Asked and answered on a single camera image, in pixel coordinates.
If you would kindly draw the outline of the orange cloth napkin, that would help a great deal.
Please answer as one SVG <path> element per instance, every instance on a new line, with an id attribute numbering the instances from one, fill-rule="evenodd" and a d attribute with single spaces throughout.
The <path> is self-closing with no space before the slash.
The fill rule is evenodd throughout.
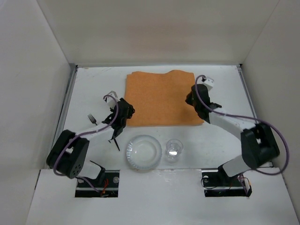
<path id="1" fill-rule="evenodd" d="M 204 123 L 185 100 L 195 75 L 182 70 L 164 74 L 135 71 L 126 77 L 125 100 L 135 113 L 131 127 L 196 126 Z"/>

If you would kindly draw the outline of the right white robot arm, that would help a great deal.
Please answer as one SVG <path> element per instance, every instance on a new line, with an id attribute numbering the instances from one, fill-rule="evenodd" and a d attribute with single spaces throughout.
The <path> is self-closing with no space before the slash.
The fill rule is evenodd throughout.
<path id="1" fill-rule="evenodd" d="M 279 156 L 280 151 L 269 125 L 230 117 L 221 105 L 210 101 L 205 85 L 193 85 L 186 103 L 194 107 L 202 120 L 240 140 L 241 154 L 220 165 L 212 178 L 213 182 L 228 183 L 241 173 L 255 170 Z"/>

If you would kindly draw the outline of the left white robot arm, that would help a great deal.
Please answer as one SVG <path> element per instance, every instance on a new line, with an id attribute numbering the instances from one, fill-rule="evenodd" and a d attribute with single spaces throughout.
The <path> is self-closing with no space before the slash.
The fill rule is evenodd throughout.
<path id="1" fill-rule="evenodd" d="M 77 133 L 67 129 L 61 132 L 46 159 L 54 174 L 70 179 L 81 176 L 95 180 L 99 176 L 101 167 L 86 163 L 91 141 L 94 139 L 103 143 L 116 139 L 135 113 L 133 106 L 125 99 L 111 98 L 108 103 L 111 114 L 99 125 Z"/>

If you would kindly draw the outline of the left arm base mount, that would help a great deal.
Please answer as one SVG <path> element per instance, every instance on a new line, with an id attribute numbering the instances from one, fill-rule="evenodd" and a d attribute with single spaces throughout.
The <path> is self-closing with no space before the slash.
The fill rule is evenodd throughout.
<path id="1" fill-rule="evenodd" d="M 119 170 L 108 170 L 99 180 L 78 179 L 75 189 L 76 198 L 117 198 L 119 195 Z"/>

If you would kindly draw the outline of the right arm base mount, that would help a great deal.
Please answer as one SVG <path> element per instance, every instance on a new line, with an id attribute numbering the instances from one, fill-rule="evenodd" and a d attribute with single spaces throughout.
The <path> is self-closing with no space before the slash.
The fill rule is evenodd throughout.
<path id="1" fill-rule="evenodd" d="M 244 174 L 228 178 L 218 169 L 202 170 L 201 185 L 205 197 L 250 197 L 252 194 L 251 182 Z"/>

